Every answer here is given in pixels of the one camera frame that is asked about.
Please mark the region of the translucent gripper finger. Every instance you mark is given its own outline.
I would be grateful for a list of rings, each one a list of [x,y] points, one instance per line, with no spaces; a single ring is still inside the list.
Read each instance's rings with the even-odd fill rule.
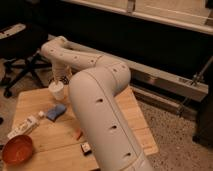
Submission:
[[[59,80],[53,79],[53,83],[57,85],[59,83]]]
[[[72,75],[70,74],[66,76],[66,84],[69,84],[71,77]]]

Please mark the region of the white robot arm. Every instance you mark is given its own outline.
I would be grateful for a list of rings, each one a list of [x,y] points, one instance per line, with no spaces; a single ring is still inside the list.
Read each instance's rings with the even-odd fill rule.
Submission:
[[[58,36],[41,47],[55,74],[77,70],[69,99],[101,171],[154,171],[115,97],[129,85],[128,65],[104,54],[71,50]]]

